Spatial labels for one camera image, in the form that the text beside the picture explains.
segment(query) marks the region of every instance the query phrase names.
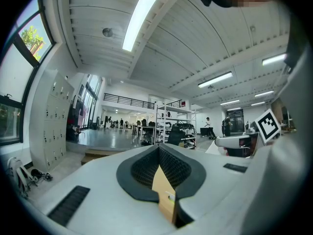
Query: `ceiling speaker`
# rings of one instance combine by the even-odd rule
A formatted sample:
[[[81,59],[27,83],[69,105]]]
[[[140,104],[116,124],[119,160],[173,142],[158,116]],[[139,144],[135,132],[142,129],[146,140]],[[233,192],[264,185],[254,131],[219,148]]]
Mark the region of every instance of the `ceiling speaker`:
[[[111,28],[104,28],[102,33],[105,37],[112,37],[113,36],[113,30]]]

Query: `wooden platform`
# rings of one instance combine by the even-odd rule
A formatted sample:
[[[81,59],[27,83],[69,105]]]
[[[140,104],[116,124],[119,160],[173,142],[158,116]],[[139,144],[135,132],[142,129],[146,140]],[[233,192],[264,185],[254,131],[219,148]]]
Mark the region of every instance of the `wooden platform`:
[[[94,159],[103,158],[120,152],[123,151],[100,151],[89,149],[85,152],[85,157],[83,157],[83,159],[81,160],[81,164],[84,165]]]

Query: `metal shelving rack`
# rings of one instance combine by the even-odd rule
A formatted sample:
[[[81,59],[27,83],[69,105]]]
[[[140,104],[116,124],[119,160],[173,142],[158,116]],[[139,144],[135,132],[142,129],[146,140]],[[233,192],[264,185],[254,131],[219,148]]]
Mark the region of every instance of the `metal shelving rack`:
[[[196,114],[196,110],[194,111],[189,111],[189,110],[185,110],[184,108],[178,108],[178,107],[173,107],[173,106],[169,106],[169,105],[166,105],[166,104],[163,104],[163,105],[160,105],[160,106],[157,106],[155,107],[156,109],[156,112],[155,112],[155,118],[156,118],[156,128],[155,128],[155,140],[154,140],[154,143],[156,143],[156,139],[157,139],[157,131],[158,130],[162,130],[162,128],[158,128],[157,127],[157,123],[158,123],[158,120],[160,120],[160,122],[163,122],[163,138],[162,138],[162,141],[163,143],[165,143],[165,134],[167,131],[171,131],[169,129],[166,129],[166,120],[171,120],[171,121],[177,121],[177,122],[191,122],[191,121],[194,121],[195,122],[195,125],[194,125],[194,134],[195,136],[193,138],[183,138],[181,139],[182,141],[184,140],[191,140],[193,139],[194,140],[194,143],[195,145],[194,146],[191,146],[191,147],[188,147],[188,149],[191,149],[191,148],[194,148],[197,146],[197,114]],[[160,110],[164,110],[164,117],[161,116],[160,114]],[[181,113],[181,114],[186,114],[186,119],[181,119],[181,118],[174,118],[174,117],[167,117],[167,111],[169,112],[176,112],[176,113]]]

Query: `person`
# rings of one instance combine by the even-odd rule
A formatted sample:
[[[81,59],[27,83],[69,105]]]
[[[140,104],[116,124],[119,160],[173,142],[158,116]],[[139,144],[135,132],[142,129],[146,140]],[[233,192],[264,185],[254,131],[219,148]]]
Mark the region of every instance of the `person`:
[[[225,126],[225,136],[230,137],[230,127],[231,127],[230,117],[226,117],[224,121],[224,126]]]
[[[206,125],[205,125],[205,127],[207,127],[207,126],[208,126],[208,129],[209,129],[209,136],[210,136],[210,133],[211,133],[213,138],[216,139],[216,136],[215,136],[215,134],[213,132],[213,127],[211,126],[211,122],[210,122],[210,118],[209,117],[206,118]]]

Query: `desk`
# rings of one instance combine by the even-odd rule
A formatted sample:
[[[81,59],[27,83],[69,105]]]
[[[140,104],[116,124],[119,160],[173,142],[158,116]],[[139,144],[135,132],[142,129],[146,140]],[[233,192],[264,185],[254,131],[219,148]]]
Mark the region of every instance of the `desk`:
[[[140,140],[142,139],[142,131],[143,129],[155,129],[154,126],[142,126],[142,125],[138,125],[138,130],[137,130],[137,138],[138,138],[138,133],[139,133],[139,129],[141,128],[141,133],[140,133]]]
[[[126,131],[126,125],[128,125],[128,126],[133,126],[133,125],[135,125],[135,124],[133,124],[133,123],[123,123],[123,131],[124,131],[124,132]]]

